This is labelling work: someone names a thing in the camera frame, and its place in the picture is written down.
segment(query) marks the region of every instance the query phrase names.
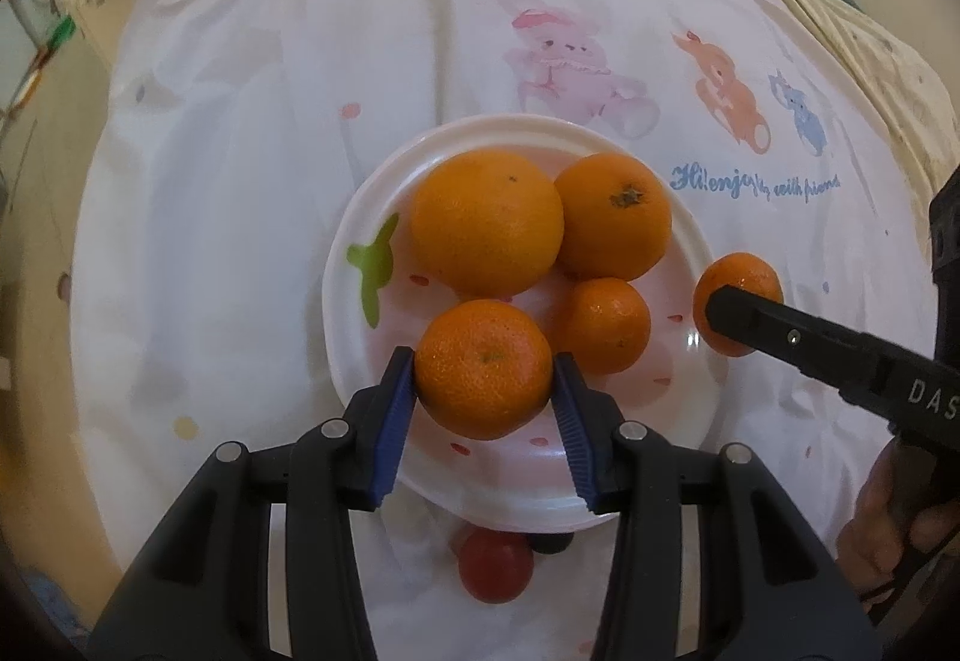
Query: human hand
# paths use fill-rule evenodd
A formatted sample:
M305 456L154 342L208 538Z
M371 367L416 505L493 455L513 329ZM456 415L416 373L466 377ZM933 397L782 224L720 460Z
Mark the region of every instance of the human hand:
M853 520L843 527L837 539L837 565L853 589L861 594L891 581L896 565L904 556L904 537L890 514L894 492L893 448L894 442L890 442L870 469L870 476L857 497ZM925 509L910 525L910 544L921 552L930 552L957 525L960 525L960 501ZM885 597L887 593L882 593L865 602L865 606L882 602Z

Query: cherry tomato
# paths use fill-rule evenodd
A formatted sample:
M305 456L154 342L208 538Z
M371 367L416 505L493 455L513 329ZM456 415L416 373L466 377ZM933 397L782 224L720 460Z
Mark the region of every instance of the cherry tomato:
M516 599L534 573L534 554L523 534L477 528L459 553L460 581L488 605Z

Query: pink bunny print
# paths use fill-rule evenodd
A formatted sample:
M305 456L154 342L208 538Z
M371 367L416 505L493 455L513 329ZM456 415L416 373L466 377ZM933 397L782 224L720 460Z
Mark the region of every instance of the pink bunny print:
M757 111L757 99L750 88L736 78L731 57L715 44L704 44L689 30L685 39L674 36L673 40L693 55L704 73L697 82L697 95L710 115L737 143L747 142L757 155L764 154L770 148L770 126Z
M523 111L536 102L546 113L578 125L599 116L626 139L653 130L658 105L647 97L640 79L607 67L607 54L594 38L599 32L594 23L541 0L497 1L514 15L512 28L524 44L504 55L517 75Z

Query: screw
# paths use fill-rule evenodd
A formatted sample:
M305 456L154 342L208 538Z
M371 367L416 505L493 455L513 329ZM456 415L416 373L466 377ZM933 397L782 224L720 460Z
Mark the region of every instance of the screw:
M624 439L630 439L630 441L634 442L644 439L649 432L647 426L644 426L642 423L637 423L635 420L628 420L626 423L621 423L619 431Z
M233 463L243 455L243 448L237 442L224 442L217 448L216 455L222 463Z
M740 444L739 442L733 442L733 444L728 444L726 449L723 450L723 454L726 455L727 460L730 463L750 463L750 459L754 456L754 452L747 447L745 444Z
M334 417L320 426L320 433L327 439L342 439L349 433L350 424L342 417Z

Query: mandarin orange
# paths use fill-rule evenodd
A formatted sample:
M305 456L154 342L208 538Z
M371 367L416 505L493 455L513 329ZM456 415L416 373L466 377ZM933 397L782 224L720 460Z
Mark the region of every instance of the mandarin orange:
M416 258L456 292L505 298L536 284L563 240L550 178L501 149L475 149L430 171L410 217Z
M580 279L630 281L670 244L670 201L653 171L629 155L590 155L556 180L563 201L558 261Z
M498 439L530 422L546 405L552 377L546 337L528 314L502 301L445 311L414 356L421 404L469 439Z
M650 310L630 284L594 279L575 284L551 330L555 351L572 353L588 374L630 368L650 341Z
M725 284L762 295L778 304L784 303L784 289L776 271L749 252L734 252L714 260L693 290L693 323L715 351L728 357L742 357L754 351L752 347L720 335L707 322L707 300L710 294Z

